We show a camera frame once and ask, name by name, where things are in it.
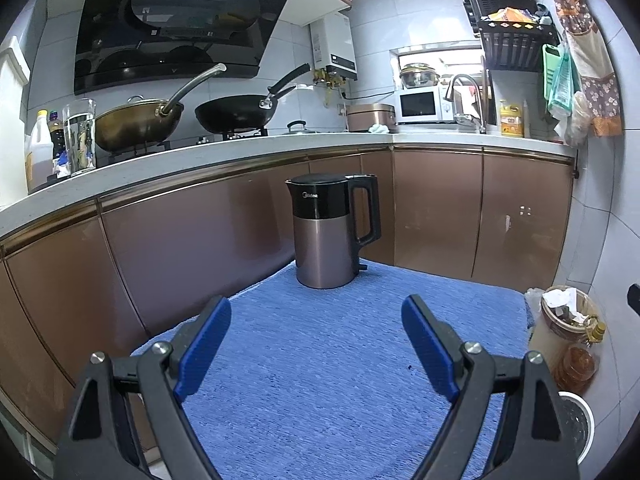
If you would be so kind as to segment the blue towel on table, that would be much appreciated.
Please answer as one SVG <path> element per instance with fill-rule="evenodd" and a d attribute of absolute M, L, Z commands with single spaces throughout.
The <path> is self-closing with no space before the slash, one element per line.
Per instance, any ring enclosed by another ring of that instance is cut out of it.
<path fill-rule="evenodd" d="M 231 300 L 231 323 L 186 417 L 226 479 L 408 479 L 449 405 L 401 323 L 420 296 L 489 352 L 524 356 L 516 290 L 369 263 L 330 290 L 286 266 Z"/>

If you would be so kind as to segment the white microwave oven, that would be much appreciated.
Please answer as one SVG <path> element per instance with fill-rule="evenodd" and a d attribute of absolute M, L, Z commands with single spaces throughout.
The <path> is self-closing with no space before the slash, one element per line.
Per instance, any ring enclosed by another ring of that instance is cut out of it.
<path fill-rule="evenodd" d="M 452 103 L 441 86 L 402 89 L 395 92 L 398 124 L 453 124 Z"/>

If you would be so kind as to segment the cooking oil bottle yellow cap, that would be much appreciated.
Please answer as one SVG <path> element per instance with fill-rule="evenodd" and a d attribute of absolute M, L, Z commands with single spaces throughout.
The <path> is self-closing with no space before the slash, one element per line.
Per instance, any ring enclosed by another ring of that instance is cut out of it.
<path fill-rule="evenodd" d="M 600 367 L 605 332 L 605 322 L 597 320 L 588 328 L 585 341 L 566 348 L 553 372 L 559 390 L 580 396 L 588 390 Z"/>

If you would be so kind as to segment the white water heater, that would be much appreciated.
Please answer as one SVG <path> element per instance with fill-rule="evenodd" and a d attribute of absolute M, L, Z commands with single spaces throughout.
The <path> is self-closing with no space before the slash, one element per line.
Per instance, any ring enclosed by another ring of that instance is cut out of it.
<path fill-rule="evenodd" d="M 314 79 L 326 84 L 357 80 L 358 70 L 349 18 L 341 12 L 335 12 L 311 23 L 309 27 Z"/>

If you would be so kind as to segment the black range hood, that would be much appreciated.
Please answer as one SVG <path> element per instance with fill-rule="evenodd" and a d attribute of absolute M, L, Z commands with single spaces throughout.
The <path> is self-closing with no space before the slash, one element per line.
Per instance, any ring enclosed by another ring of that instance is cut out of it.
<path fill-rule="evenodd" d="M 253 78 L 286 0 L 85 0 L 74 66 L 77 94 L 166 78 L 217 63 Z"/>

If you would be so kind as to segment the steel pot on microwave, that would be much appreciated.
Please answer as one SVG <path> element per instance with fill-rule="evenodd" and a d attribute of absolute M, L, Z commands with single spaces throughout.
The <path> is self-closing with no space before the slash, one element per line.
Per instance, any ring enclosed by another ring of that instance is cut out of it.
<path fill-rule="evenodd" d="M 399 78 L 405 89 L 416 89 L 437 86 L 440 76 L 426 63 L 410 63 L 400 70 Z"/>

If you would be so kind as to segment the clear glass utensil jar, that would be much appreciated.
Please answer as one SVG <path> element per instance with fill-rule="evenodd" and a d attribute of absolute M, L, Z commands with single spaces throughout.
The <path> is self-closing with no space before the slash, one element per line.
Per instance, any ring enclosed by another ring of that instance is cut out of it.
<path fill-rule="evenodd" d="M 96 103 L 80 99 L 67 104 L 62 111 L 62 123 L 70 174 L 82 174 L 96 168 Z"/>

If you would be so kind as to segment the steel trash bin white rim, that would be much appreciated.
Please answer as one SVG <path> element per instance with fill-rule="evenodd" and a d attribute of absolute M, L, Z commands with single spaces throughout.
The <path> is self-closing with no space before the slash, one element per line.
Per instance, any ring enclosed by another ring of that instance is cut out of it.
<path fill-rule="evenodd" d="M 589 404 L 581 396 L 569 391 L 559 392 L 567 417 L 566 428 L 573 438 L 578 465 L 588 456 L 594 439 L 594 416 Z"/>

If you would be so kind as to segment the gas stove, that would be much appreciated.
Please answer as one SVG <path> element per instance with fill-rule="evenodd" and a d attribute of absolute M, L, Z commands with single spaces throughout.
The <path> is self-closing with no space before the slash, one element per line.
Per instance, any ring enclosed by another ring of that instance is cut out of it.
<path fill-rule="evenodd" d="M 107 152 L 102 148 L 96 149 L 96 166 L 99 168 L 106 167 L 108 165 L 117 164 L 118 162 L 126 162 L 126 160 L 142 157 L 145 155 L 152 155 L 156 153 L 163 153 L 170 150 L 176 150 L 177 148 L 190 148 L 191 146 L 216 143 L 229 140 L 240 140 L 246 138 L 260 138 L 261 136 L 268 136 L 269 131 L 266 128 L 232 132 L 232 133 L 204 133 L 198 136 L 190 136 L 190 138 L 178 139 L 175 136 L 170 136 L 168 139 L 162 142 L 138 144 L 133 148 L 125 148 L 118 152 Z"/>

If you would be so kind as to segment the pot lid on counter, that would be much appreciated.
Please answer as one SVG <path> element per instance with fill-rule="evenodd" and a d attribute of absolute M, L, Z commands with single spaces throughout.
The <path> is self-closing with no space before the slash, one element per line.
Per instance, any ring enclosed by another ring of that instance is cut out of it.
<path fill-rule="evenodd" d="M 307 127 L 307 123 L 304 120 L 294 120 L 286 125 L 285 134 L 314 134 L 317 130 Z"/>

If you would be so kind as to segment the white jug on counter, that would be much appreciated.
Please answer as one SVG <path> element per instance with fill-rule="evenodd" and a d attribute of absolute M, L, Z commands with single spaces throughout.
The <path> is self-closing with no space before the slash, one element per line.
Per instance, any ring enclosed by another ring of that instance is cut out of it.
<path fill-rule="evenodd" d="M 45 184 L 53 174 L 53 148 L 48 127 L 48 112 L 40 110 L 26 151 L 25 170 L 29 193 Z"/>

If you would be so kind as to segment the patterned hanging apron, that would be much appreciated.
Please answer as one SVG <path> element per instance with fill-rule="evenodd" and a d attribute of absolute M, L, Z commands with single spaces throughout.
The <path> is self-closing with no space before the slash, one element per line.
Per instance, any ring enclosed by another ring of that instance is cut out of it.
<path fill-rule="evenodd" d="M 570 92 L 573 110 L 560 122 L 566 144 L 576 148 L 590 133 L 619 136 L 623 133 L 620 85 L 601 29 L 586 0 L 553 0 L 564 32 L 578 86 Z"/>

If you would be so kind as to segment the chrome kitchen faucet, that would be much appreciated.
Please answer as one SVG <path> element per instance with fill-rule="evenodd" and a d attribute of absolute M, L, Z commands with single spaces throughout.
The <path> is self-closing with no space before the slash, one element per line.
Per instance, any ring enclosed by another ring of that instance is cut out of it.
<path fill-rule="evenodd" d="M 472 76 L 452 76 L 447 84 L 444 100 L 451 104 L 451 113 L 458 125 L 474 127 L 479 134 L 487 133 L 483 95 Z"/>

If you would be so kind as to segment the yellow oil bottle on counter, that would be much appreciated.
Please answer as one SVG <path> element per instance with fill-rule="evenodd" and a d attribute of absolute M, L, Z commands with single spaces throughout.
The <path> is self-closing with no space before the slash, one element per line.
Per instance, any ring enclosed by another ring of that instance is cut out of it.
<path fill-rule="evenodd" d="M 518 104 L 500 101 L 499 127 L 503 136 L 522 138 L 524 136 L 523 111 Z"/>

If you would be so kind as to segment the black wall dish rack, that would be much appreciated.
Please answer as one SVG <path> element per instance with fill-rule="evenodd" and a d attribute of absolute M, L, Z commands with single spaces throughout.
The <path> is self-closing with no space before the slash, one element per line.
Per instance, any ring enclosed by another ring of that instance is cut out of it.
<path fill-rule="evenodd" d="M 559 43 L 547 8 L 535 0 L 463 0 L 491 70 L 537 73 L 542 47 Z"/>

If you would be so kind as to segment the black frying pan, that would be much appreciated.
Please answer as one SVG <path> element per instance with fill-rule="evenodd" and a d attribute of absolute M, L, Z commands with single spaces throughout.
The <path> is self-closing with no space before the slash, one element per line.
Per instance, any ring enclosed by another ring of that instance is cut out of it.
<path fill-rule="evenodd" d="M 267 125 L 277 110 L 280 99 L 295 90 L 293 81 L 311 71 L 309 63 L 291 70 L 267 89 L 266 94 L 224 96 L 199 105 L 195 117 L 209 133 L 230 140 L 239 133 L 257 131 L 268 136 Z"/>

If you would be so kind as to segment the black and copper electric kettle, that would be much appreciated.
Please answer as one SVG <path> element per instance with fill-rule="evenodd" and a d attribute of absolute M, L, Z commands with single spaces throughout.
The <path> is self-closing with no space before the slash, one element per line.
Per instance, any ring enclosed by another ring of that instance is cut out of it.
<path fill-rule="evenodd" d="M 359 253 L 382 236 L 378 177 L 304 174 L 285 181 L 292 200 L 296 278 L 313 289 L 352 282 L 363 269 Z M 355 192 L 367 195 L 368 232 L 357 235 Z"/>

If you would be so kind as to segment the green hanging bag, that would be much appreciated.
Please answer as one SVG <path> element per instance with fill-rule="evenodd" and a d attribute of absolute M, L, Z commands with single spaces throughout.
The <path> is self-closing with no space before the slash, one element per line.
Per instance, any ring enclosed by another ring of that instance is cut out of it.
<path fill-rule="evenodd" d="M 542 68 L 544 69 L 544 100 L 549 114 L 556 120 L 569 118 L 573 114 L 574 94 L 578 85 L 570 51 L 562 44 L 557 47 L 544 44 Z"/>

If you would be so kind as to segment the brown kitchen base cabinets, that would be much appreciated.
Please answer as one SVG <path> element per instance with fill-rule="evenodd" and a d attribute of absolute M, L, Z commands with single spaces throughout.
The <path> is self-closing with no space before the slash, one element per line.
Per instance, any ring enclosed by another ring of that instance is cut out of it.
<path fill-rule="evenodd" d="M 573 159 L 514 148 L 269 139 L 142 157 L 58 183 L 1 215 L 1 389 L 48 439 L 90 353 L 122 356 L 216 294 L 293 258 L 285 182 L 370 172 L 381 238 L 364 258 L 522 292 L 552 283 Z"/>

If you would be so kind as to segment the beige full waste bucket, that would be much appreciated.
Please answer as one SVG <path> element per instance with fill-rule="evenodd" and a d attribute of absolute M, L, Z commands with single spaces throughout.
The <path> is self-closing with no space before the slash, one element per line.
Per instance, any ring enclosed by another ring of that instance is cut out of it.
<path fill-rule="evenodd" d="M 555 366 L 571 344 L 586 342 L 590 330 L 600 321 L 596 304 L 572 286 L 530 288 L 524 297 L 532 315 L 528 348 L 538 351 L 550 367 Z"/>

